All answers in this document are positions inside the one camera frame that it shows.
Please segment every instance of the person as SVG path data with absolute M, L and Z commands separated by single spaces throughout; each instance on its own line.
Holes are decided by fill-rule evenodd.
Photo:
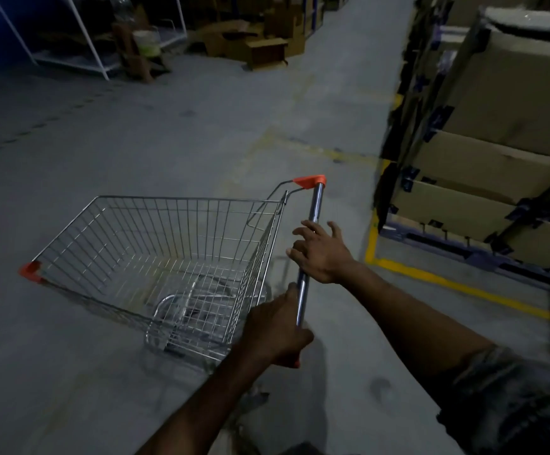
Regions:
M 387 283 L 356 261 L 338 225 L 303 221 L 286 251 L 311 278 L 341 284 L 378 323 L 416 381 L 440 406 L 440 423 L 470 454 L 550 452 L 550 367 L 524 360 Z M 214 374 L 138 454 L 208 453 L 229 413 L 272 364 L 309 345 L 297 328 L 297 290 L 252 308 L 240 341 Z

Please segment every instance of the hand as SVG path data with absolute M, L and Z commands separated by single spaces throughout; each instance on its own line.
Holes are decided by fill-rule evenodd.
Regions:
M 313 341 L 309 329 L 296 327 L 298 289 L 295 283 L 287 292 L 249 311 L 239 346 L 269 364 L 293 356 Z
M 342 241 L 340 227 L 334 222 L 328 222 L 332 229 L 330 236 L 314 222 L 303 220 L 301 223 L 304 226 L 295 229 L 292 234 L 302 236 L 304 240 L 296 241 L 292 249 L 286 250 L 287 256 L 316 281 L 324 284 L 340 282 L 340 271 L 347 264 L 355 262 Z

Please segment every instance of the sleeve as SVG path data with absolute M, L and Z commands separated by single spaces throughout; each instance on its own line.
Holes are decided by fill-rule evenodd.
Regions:
M 472 356 L 447 383 L 438 421 L 465 452 L 550 453 L 549 366 L 496 346 Z

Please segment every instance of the cart wire mesh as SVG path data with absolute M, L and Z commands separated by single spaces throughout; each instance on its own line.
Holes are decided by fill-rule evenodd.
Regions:
M 41 282 L 145 332 L 151 347 L 221 360 L 264 282 L 279 201 L 98 197 L 39 253 Z

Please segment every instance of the gray floor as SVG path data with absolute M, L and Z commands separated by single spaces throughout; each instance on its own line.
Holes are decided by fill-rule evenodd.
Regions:
M 16 275 L 99 194 L 262 198 L 324 173 L 322 218 L 365 250 L 376 157 L 396 86 L 411 0 L 351 0 L 327 13 L 284 70 L 171 59 L 153 85 L 22 67 L 0 74 L 0 453 L 131 453 L 204 375 L 142 349 L 142 336 Z M 269 282 L 309 195 L 289 202 Z M 389 258 L 436 266 L 526 303 L 546 294 L 395 243 Z M 546 322 L 377 270 L 472 328 L 550 360 Z M 380 329 L 340 288 L 311 286 L 316 341 L 300 371 L 270 369 L 269 402 L 246 420 L 264 454 L 304 440 L 329 454 L 460 454 Z

